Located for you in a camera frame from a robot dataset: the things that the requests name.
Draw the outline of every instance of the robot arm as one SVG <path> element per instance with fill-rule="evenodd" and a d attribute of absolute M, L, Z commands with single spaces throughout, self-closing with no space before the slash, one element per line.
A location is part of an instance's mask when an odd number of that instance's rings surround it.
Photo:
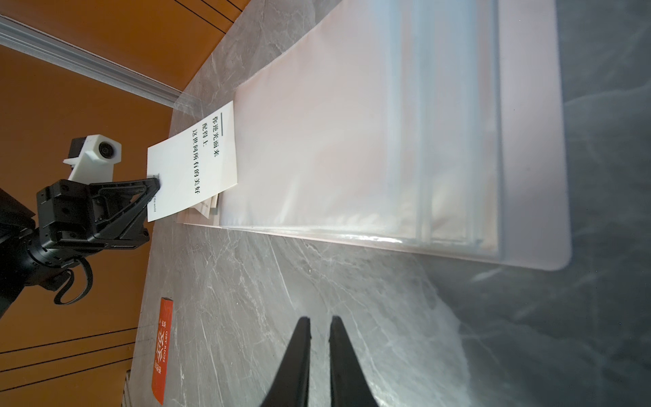
<path fill-rule="evenodd" d="M 60 291 L 55 303 L 84 297 L 92 286 L 86 257 L 105 249 L 135 249 L 149 241 L 143 226 L 147 203 L 158 180 L 112 182 L 113 165 L 122 146 L 102 135 L 74 139 L 64 163 L 73 166 L 60 180 L 36 194 L 39 228 L 34 214 L 0 189 L 0 317 L 27 285 Z M 72 286 L 71 268 L 82 265 L 86 289 L 61 302 Z"/>

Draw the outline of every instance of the white card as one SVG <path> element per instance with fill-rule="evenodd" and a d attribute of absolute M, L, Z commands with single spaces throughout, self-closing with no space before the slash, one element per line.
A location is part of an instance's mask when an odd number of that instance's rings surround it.
<path fill-rule="evenodd" d="M 192 208 L 196 209 L 200 214 L 208 218 L 210 217 L 210 203 L 212 202 L 212 198 L 208 198 L 205 201 L 199 202 L 198 204 L 192 206 Z"/>
<path fill-rule="evenodd" d="M 161 188 L 147 204 L 149 221 L 190 208 L 237 184 L 233 102 L 149 147 L 147 177 L 152 176 Z"/>

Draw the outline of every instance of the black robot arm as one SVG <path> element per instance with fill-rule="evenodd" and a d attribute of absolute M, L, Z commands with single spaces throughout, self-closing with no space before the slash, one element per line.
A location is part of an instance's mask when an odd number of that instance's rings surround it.
<path fill-rule="evenodd" d="M 60 180 L 36 194 L 39 227 L 34 214 L 0 189 L 0 317 L 24 286 L 61 290 L 72 286 L 71 268 L 82 265 L 86 289 L 92 271 L 86 257 L 105 249 L 135 249 L 149 241 L 144 227 L 147 203 L 158 180 L 81 184 Z"/>

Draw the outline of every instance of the camera lens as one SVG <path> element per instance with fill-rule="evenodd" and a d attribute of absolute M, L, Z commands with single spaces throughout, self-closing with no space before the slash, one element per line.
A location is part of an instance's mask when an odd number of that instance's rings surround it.
<path fill-rule="evenodd" d="M 100 143 L 100 154 L 104 158 L 113 158 L 113 156 L 115 155 L 115 150 L 113 150 L 112 145 L 106 143 L 105 141 L 102 141 Z"/>

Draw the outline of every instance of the black cable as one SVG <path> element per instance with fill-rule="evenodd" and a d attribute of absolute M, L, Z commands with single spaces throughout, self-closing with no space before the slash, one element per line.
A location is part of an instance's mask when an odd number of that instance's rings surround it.
<path fill-rule="evenodd" d="M 95 349 L 95 350 L 89 350 L 88 352 L 82 352 L 82 353 L 80 353 L 80 354 L 75 354 L 75 355 L 70 355 L 70 356 L 63 356 L 62 358 L 56 358 L 56 359 L 45 360 L 45 361 L 43 361 L 43 362 L 36 362 L 36 363 L 32 363 L 32 364 L 30 364 L 30 365 L 18 366 L 18 367 L 12 367 L 11 369 L 5 369 L 5 370 L 3 370 L 3 371 L 0 371 L 0 373 L 4 373 L 4 372 L 8 372 L 8 371 L 15 371 L 15 370 L 18 370 L 18 369 L 24 369 L 24 368 L 26 368 L 26 367 L 31 367 L 31 366 L 36 366 L 36 365 L 42 365 L 43 363 L 54 362 L 54 361 L 57 361 L 57 360 L 68 359 L 68 358 L 74 358 L 75 356 L 87 355 L 87 354 L 91 354 L 91 353 L 99 352 L 99 351 L 101 351 L 101 350 L 107 350 L 107 349 L 119 348 L 120 346 L 131 345 L 131 344 L 134 344 L 134 343 L 135 343 L 135 342 L 123 343 L 123 344 L 120 344 L 120 345 L 109 346 L 109 347 L 107 347 L 107 348 Z"/>
<path fill-rule="evenodd" d="M 222 30 L 221 28 L 219 28 L 218 26 L 214 25 L 214 24 L 211 23 L 210 21 L 208 21 L 208 20 L 206 20 L 205 18 L 203 18 L 202 16 L 198 15 L 196 12 L 192 11 L 188 6 L 186 6 L 185 4 L 181 3 L 179 0 L 174 0 L 174 1 L 176 1 L 178 4 L 182 5 L 183 8 L 186 9 L 187 11 L 191 12 L 191 13 L 194 14 L 195 16 L 197 16 L 197 17 L 199 17 L 200 19 L 204 20 L 206 23 L 212 25 L 212 26 L 215 27 L 216 29 L 220 30 L 222 33 L 226 34 L 226 31 Z"/>
<path fill-rule="evenodd" d="M 204 3 L 206 6 L 212 8 L 212 9 L 215 10 L 216 12 L 220 13 L 220 14 L 221 14 L 221 15 L 222 15 L 226 20 L 230 21 L 231 23 L 234 23 L 234 22 L 235 22 L 235 21 L 231 20 L 230 18 L 226 17 L 226 16 L 224 15 L 224 13 L 222 13 L 222 12 L 219 11 L 218 9 L 216 9 L 216 8 L 214 8 L 213 6 L 209 5 L 209 4 L 206 2 L 206 0 L 201 0 L 201 3 Z"/>
<path fill-rule="evenodd" d="M 64 273 L 67 272 L 70 274 L 70 277 L 68 278 L 68 282 L 66 283 L 65 286 L 63 286 L 62 289 L 59 290 L 57 295 L 54 296 L 54 303 L 57 305 L 74 304 L 75 302 L 79 301 L 81 298 L 84 298 L 92 288 L 92 268 L 90 267 L 90 263 L 88 262 L 88 260 L 84 259 L 83 257 L 78 258 L 77 261 L 81 264 L 83 271 L 86 273 L 86 288 L 84 288 L 84 291 L 82 291 L 81 294 L 78 295 L 77 298 L 75 298 L 74 300 L 70 300 L 68 302 L 61 302 L 61 298 L 68 292 L 70 287 L 72 287 L 72 284 L 75 282 L 75 273 L 71 269 L 67 269 Z"/>
<path fill-rule="evenodd" d="M 73 338 L 73 339 L 66 339 L 65 341 L 58 341 L 58 342 L 44 343 L 44 344 L 42 344 L 42 345 L 28 346 L 27 348 L 5 350 L 4 352 L 0 352 L 0 355 L 2 355 L 2 354 L 9 354 L 9 353 L 11 353 L 11 352 L 19 352 L 19 351 L 21 351 L 21 350 L 28 350 L 28 349 L 34 349 L 34 348 L 42 348 L 43 346 L 56 345 L 56 344 L 59 344 L 59 343 L 72 342 L 72 341 L 79 341 L 80 339 L 95 338 L 95 337 L 98 337 L 98 336 L 109 335 L 109 334 L 111 334 L 111 333 L 118 333 L 118 332 L 125 332 L 125 331 L 133 331 L 133 330 L 136 330 L 136 329 L 138 329 L 138 327 L 135 327 L 135 328 L 126 328 L 125 330 L 118 330 L 118 331 L 113 331 L 113 332 L 96 333 L 95 335 L 88 335 L 88 336 L 83 336 L 83 337 L 78 337 L 78 338 Z"/>
<path fill-rule="evenodd" d="M 64 377 L 64 376 L 70 376 L 71 374 L 75 374 L 75 373 L 81 373 L 81 372 L 91 371 L 91 370 L 93 370 L 93 369 L 97 369 L 98 367 L 104 367 L 104 366 L 108 366 L 108 365 L 114 365 L 114 364 L 116 364 L 116 363 L 120 363 L 120 362 L 127 361 L 127 360 L 131 360 L 131 359 L 133 359 L 133 358 L 126 358 L 126 359 L 122 359 L 122 360 L 116 360 L 115 362 L 104 363 L 103 365 L 94 366 L 94 367 L 89 367 L 88 369 L 83 369 L 83 370 L 80 370 L 80 371 L 71 372 L 71 373 L 66 373 L 66 374 L 61 374 L 61 375 L 59 375 L 59 376 L 54 376 L 54 377 L 51 377 L 51 378 L 49 378 L 49 379 L 43 379 L 43 380 L 39 380 L 39 381 L 37 381 L 37 382 L 31 382 L 31 383 L 27 383 L 27 384 L 21 384 L 20 386 L 14 386 L 14 387 L 10 387 L 10 388 L 8 388 L 8 389 L 2 389 L 2 390 L 0 390 L 0 393 L 2 393 L 3 391 L 9 391 L 9 390 L 13 390 L 13 389 L 19 389 L 19 388 L 21 388 L 21 387 L 25 387 L 25 386 L 31 386 L 31 385 L 33 385 L 33 384 L 37 384 L 37 383 L 47 382 L 48 380 L 54 380 L 54 379 L 58 379 L 58 378 L 60 378 L 60 377 Z"/>

